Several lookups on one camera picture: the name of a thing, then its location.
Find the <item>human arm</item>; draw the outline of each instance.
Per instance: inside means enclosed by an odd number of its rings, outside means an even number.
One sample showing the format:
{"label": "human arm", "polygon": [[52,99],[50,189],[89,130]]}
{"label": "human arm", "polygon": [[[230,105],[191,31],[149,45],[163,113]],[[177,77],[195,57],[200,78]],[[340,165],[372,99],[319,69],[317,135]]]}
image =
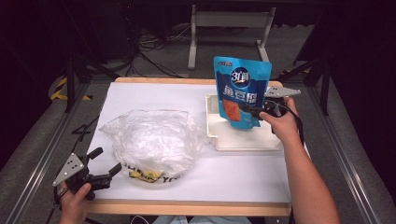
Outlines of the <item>human arm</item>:
{"label": "human arm", "polygon": [[[61,188],[67,188],[65,183],[61,183]],[[62,215],[60,224],[84,223],[87,216],[87,200],[85,196],[90,192],[91,184],[83,185],[76,194],[67,191],[61,198]]]}
{"label": "human arm", "polygon": [[[293,99],[287,97],[285,103],[297,115]],[[290,112],[281,118],[264,112],[260,116],[283,144],[296,223],[340,223],[332,195],[301,143],[294,116]]]}

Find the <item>white foam tray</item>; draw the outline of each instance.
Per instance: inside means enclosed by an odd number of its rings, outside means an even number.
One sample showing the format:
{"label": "white foam tray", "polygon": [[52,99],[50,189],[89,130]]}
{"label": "white foam tray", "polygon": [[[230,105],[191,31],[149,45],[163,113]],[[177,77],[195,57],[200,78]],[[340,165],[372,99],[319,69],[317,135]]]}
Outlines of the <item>white foam tray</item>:
{"label": "white foam tray", "polygon": [[271,132],[271,125],[260,121],[261,127],[239,130],[219,115],[218,96],[206,95],[207,136],[218,151],[281,150],[280,140]]}

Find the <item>clear plastic bag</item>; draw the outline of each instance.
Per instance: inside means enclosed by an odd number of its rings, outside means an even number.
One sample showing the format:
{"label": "clear plastic bag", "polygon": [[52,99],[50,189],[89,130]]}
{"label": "clear plastic bag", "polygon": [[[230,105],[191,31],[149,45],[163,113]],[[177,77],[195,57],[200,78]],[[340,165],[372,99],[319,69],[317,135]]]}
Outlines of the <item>clear plastic bag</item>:
{"label": "clear plastic bag", "polygon": [[150,183],[180,178],[194,166],[207,138],[189,112],[133,110],[99,129],[130,177]]}

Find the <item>snack bag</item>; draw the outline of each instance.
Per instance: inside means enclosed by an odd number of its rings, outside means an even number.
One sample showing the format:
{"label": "snack bag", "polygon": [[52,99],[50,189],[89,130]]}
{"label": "snack bag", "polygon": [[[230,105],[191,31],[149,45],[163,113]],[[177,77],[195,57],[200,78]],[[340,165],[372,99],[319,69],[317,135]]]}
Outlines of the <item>snack bag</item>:
{"label": "snack bag", "polygon": [[239,104],[262,107],[271,76],[268,62],[217,56],[214,59],[219,114],[237,129],[260,127],[259,121]]}

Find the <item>metal stand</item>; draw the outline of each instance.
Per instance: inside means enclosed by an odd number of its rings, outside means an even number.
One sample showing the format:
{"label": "metal stand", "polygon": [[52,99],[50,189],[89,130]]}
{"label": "metal stand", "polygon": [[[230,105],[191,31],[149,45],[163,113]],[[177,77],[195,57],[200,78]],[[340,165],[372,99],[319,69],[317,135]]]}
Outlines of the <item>metal stand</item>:
{"label": "metal stand", "polygon": [[329,82],[330,82],[330,72],[329,72],[329,65],[326,59],[315,59],[304,63],[293,70],[287,72],[283,71],[285,75],[282,75],[279,78],[276,78],[276,81],[283,82],[290,77],[294,77],[302,73],[304,70],[311,68],[309,70],[308,76],[304,80],[304,84],[306,87],[314,87],[320,77],[322,77],[322,86],[320,92],[320,107],[322,112],[325,116],[328,116],[329,113],[327,112],[327,100],[329,95]]}
{"label": "metal stand", "polygon": [[67,62],[67,107],[64,111],[65,113],[70,111],[76,101],[75,74],[81,83],[89,83],[92,79],[91,74],[86,67],[87,64],[111,78],[116,79],[120,77],[118,74],[108,70],[99,63],[79,54],[72,54]]}
{"label": "metal stand", "polygon": [[191,45],[188,68],[195,68],[197,53],[197,26],[225,26],[225,27],[259,27],[264,32],[261,40],[257,40],[257,47],[264,62],[269,62],[265,51],[265,42],[270,33],[271,24],[275,16],[276,8],[272,7],[269,12],[224,12],[224,11],[199,11],[196,5],[192,5],[191,11]]}

